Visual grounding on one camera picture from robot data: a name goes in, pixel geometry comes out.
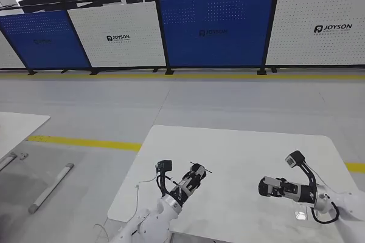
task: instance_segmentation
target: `white tabletop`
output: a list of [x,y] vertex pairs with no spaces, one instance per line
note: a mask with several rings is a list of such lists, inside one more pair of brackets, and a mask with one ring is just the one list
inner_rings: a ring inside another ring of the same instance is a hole
[[[297,221],[294,216],[297,204],[293,201],[259,195],[258,184],[263,176],[308,184],[300,168],[291,169],[284,161],[295,150],[302,152],[307,163],[334,190],[358,189],[328,137],[154,126],[108,217],[129,220],[135,212],[135,185],[154,177],[158,161],[173,161],[173,171],[167,175],[177,182],[188,172],[192,161],[213,173],[207,175],[184,204],[179,218],[172,221],[173,232],[234,243],[342,242],[334,225],[306,227]],[[160,196],[156,182],[140,184],[139,209],[152,209]]]
[[48,119],[48,115],[0,112],[0,161]]

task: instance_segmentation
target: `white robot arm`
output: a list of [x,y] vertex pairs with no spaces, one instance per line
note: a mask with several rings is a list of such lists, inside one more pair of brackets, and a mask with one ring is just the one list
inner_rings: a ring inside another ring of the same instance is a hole
[[[300,151],[285,161],[291,168],[298,166],[308,176],[309,185],[288,182],[284,178],[264,177],[259,183],[262,196],[287,197],[299,203],[312,204],[312,215],[320,224],[334,223],[345,243],[365,243],[365,193],[363,191],[336,193],[326,185],[318,185]],[[328,213],[332,220],[322,222],[315,210]]]
[[206,176],[206,169],[200,164],[193,164],[179,184],[170,192],[165,187],[165,175],[172,170],[172,161],[163,160],[156,165],[156,178],[162,197],[158,199],[157,208],[138,211],[114,237],[111,243],[163,243],[170,236],[169,224],[183,210],[183,204],[201,185]]

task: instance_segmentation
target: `yellow tape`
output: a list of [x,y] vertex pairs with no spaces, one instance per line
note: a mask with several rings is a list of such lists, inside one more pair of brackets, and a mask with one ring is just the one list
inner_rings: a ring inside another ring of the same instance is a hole
[[66,79],[66,78],[186,78],[186,79],[282,79],[282,80],[365,80],[365,75],[253,75],[253,74],[0,74],[0,78],[16,79]]
[[51,136],[31,136],[27,141],[42,142],[42,143],[57,143],[62,145],[74,145],[74,146],[87,146],[96,148],[111,148],[139,151],[141,148],[140,143],[122,143],[114,141],[100,141],[92,139],[70,139],[67,137],[51,137]]
[[346,162],[345,164],[350,172],[365,173],[365,163]]
[[[96,148],[110,148],[110,149],[122,149],[139,151],[141,148],[140,143],[124,143],[114,141],[101,141],[93,139],[71,139],[67,137],[52,137],[52,136],[31,136],[28,141],[41,142],[41,143],[56,143],[62,145],[74,145],[74,146],[87,146]],[[365,163],[346,162],[346,167],[350,172],[365,173]]]

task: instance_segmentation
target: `gray floor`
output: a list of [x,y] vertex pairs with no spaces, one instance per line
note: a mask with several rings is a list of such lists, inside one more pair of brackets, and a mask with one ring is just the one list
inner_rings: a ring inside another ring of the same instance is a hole
[[[365,80],[0,78],[0,111],[50,115],[35,134],[133,143],[154,124],[326,135],[344,161],[365,163]],[[0,173],[0,242],[106,242],[94,224],[117,231],[106,213],[135,152],[35,142],[17,151],[30,156]],[[49,181],[69,162],[74,170],[28,215],[46,186],[36,175]],[[365,174],[352,176],[365,191]]]

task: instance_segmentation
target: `blue panel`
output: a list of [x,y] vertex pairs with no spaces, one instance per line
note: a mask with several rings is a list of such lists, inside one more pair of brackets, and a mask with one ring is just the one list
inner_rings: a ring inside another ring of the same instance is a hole
[[170,65],[261,65],[272,0],[160,1]]
[[0,24],[32,69],[89,67],[65,11],[1,16]]

